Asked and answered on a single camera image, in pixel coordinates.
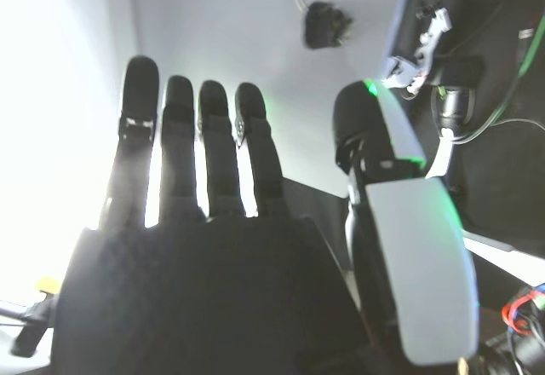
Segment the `yellow object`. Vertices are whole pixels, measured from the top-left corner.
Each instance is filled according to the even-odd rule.
[[[51,277],[42,277],[36,283],[38,291],[45,292],[46,294],[59,294],[60,281]]]

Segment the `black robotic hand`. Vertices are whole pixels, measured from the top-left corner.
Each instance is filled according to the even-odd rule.
[[[370,373],[359,313],[310,220],[290,217],[261,92],[166,89],[159,224],[144,227],[158,69],[127,69],[119,143],[96,231],[82,233],[54,322],[54,374]],[[209,215],[198,207],[193,143],[204,144]],[[252,162],[258,217],[240,199],[236,145]]]

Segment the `black finger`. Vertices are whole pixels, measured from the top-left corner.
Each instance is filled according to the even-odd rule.
[[[221,84],[206,81],[198,96],[199,130],[208,174],[209,215],[243,215],[235,143],[227,96]]]
[[[235,95],[235,106],[238,146],[248,149],[258,215],[288,215],[282,188],[284,178],[267,122],[263,96],[255,85],[240,84]]]
[[[184,77],[169,79],[165,92],[161,147],[159,221],[201,219],[195,180],[193,87]]]
[[[158,91],[155,62],[145,56],[131,59],[125,73],[118,150],[100,217],[101,228],[144,226]]]

